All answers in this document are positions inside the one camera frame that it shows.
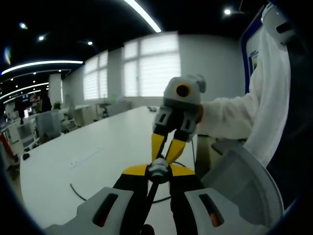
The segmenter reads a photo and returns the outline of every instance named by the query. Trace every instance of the white table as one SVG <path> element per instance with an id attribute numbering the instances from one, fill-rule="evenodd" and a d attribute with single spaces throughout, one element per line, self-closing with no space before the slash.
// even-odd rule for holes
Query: white table
<path id="1" fill-rule="evenodd" d="M 21 161 L 22 196 L 31 217 L 42 228 L 64 224 L 76 215 L 77 207 L 83 203 L 70 183 L 81 196 L 90 198 L 103 187 L 113 187 L 124 169 L 150 163 L 155 114 L 146 107 L 133 109 L 31 150 L 30 158 Z M 197 137 L 193 141 L 197 146 Z M 72 162 L 91 153 L 94 155 L 70 168 Z M 191 143 L 186 145 L 178 161 L 194 168 Z M 169 196 L 168 184 L 160 185 L 155 200 L 166 196 Z M 153 204 L 146 223 L 154 227 L 156 234 L 176 234 L 170 200 Z"/>

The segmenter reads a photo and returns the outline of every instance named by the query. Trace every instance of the office chair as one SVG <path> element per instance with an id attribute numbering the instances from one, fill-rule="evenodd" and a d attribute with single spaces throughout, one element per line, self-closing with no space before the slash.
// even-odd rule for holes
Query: office chair
<path id="1" fill-rule="evenodd" d="M 36 126 L 40 143 L 59 137 L 61 135 L 59 110 L 51 110 L 37 115 Z"/>
<path id="2" fill-rule="evenodd" d="M 283 215 L 280 192 L 268 171 L 242 145 L 236 144 L 202 178 L 239 208 L 252 224 L 272 227 Z"/>
<path id="3" fill-rule="evenodd" d="M 79 128 L 79 126 L 75 122 L 74 113 L 75 113 L 75 105 L 71 104 L 68 109 L 67 119 L 62 121 L 62 125 L 65 127 L 67 132 L 70 132 Z"/>
<path id="4" fill-rule="evenodd" d="M 25 121 L 24 124 L 17 126 L 17 131 L 25 152 L 39 145 L 39 138 L 34 135 L 30 121 Z"/>

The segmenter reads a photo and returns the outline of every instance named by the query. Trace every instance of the window blind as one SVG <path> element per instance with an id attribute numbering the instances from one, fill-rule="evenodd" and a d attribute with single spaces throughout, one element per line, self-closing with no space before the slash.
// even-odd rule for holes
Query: window blind
<path id="1" fill-rule="evenodd" d="M 107 69 L 101 70 L 99 72 L 99 96 L 100 98 L 108 97 L 108 86 L 107 86 Z"/>
<path id="2" fill-rule="evenodd" d="M 146 38 L 141 41 L 141 55 L 173 52 L 179 50 L 177 34 L 161 35 Z"/>
<path id="3" fill-rule="evenodd" d="M 98 68 L 98 57 L 94 57 L 85 63 L 85 74 L 95 71 Z"/>
<path id="4" fill-rule="evenodd" d="M 142 58 L 139 70 L 140 96 L 163 96 L 171 78 L 180 76 L 179 54 Z"/>
<path id="5" fill-rule="evenodd" d="M 124 65 L 124 94 L 125 96 L 138 96 L 136 61 L 127 62 Z"/>
<path id="6" fill-rule="evenodd" d="M 97 99 L 98 94 L 98 71 L 85 75 L 84 77 L 84 99 Z"/>
<path id="7" fill-rule="evenodd" d="M 104 66 L 107 66 L 107 64 L 108 64 L 108 52 L 105 51 L 102 54 L 100 54 L 99 67 L 103 68 Z"/>
<path id="8" fill-rule="evenodd" d="M 163 96 L 170 79 L 180 75 L 176 33 L 147 37 L 125 44 L 125 96 Z"/>
<path id="9" fill-rule="evenodd" d="M 124 46 L 124 59 L 131 59 L 138 56 L 138 42 L 130 42 Z"/>
<path id="10" fill-rule="evenodd" d="M 108 97 L 107 65 L 107 51 L 86 61 L 84 70 L 84 100 Z"/>

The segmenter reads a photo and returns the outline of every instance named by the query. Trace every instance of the black cable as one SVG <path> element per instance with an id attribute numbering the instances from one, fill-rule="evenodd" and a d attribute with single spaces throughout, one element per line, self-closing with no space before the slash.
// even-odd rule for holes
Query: black cable
<path id="1" fill-rule="evenodd" d="M 83 199 L 84 201 L 86 201 L 85 198 L 83 198 L 81 195 L 79 195 L 79 194 L 76 192 L 76 190 L 73 188 L 73 185 L 72 185 L 72 184 L 69 184 L 69 185 L 70 185 L 70 187 L 72 188 L 72 190 L 76 193 L 77 196 L 79 196 L 81 199 Z"/>
<path id="2" fill-rule="evenodd" d="M 193 155 L 193 160 L 194 160 L 194 166 L 196 167 L 196 160 L 195 160 L 195 151 L 194 151 L 194 142 L 193 142 L 193 140 L 191 140 L 191 145 L 192 145 L 192 155 Z M 184 164 L 182 164 L 182 163 L 179 163 L 179 162 L 174 162 L 174 163 L 176 163 L 176 164 L 178 164 L 178 165 L 180 165 L 180 166 L 186 167 L 186 166 L 185 166 Z M 74 191 L 74 193 L 75 193 L 77 196 L 79 196 L 81 199 L 83 199 L 84 201 L 86 201 L 85 198 L 83 198 L 81 195 L 78 194 L 78 192 L 76 192 L 76 190 L 73 188 L 73 185 L 72 185 L 72 184 L 69 184 L 69 185 L 70 185 L 70 187 L 72 188 L 72 190 Z M 152 204 L 154 204 L 154 203 L 159 203 L 159 202 L 164 202 L 164 201 L 166 201 L 166 200 L 168 200 L 168 199 L 170 199 L 170 198 L 171 198 L 171 196 L 164 197 L 164 198 L 162 198 L 162 199 L 153 201 Z"/>
<path id="3" fill-rule="evenodd" d="M 183 166 L 183 167 L 186 167 L 184 164 L 182 164 L 182 163 L 179 163 L 179 162 L 174 162 L 174 163 L 176 163 L 176 164 L 178 164 L 178 165 L 181 165 L 181 166 Z"/>
<path id="4" fill-rule="evenodd" d="M 154 204 L 154 203 L 158 203 L 158 202 L 164 202 L 164 201 L 166 201 L 166 200 L 168 200 L 168 199 L 170 199 L 170 198 L 171 198 L 171 196 L 168 196 L 168 197 L 164 197 L 164 198 L 159 199 L 159 200 L 155 200 L 155 201 L 153 201 L 153 204 Z"/>

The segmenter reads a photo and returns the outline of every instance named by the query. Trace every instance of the white sleeve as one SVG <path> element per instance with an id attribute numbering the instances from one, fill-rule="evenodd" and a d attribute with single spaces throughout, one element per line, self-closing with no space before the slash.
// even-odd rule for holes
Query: white sleeve
<path id="1" fill-rule="evenodd" d="M 218 98 L 203 103 L 203 116 L 198 124 L 198 134 L 215 138 L 248 138 L 257 115 L 263 87 L 262 65 L 250 79 L 249 93 L 243 97 Z"/>

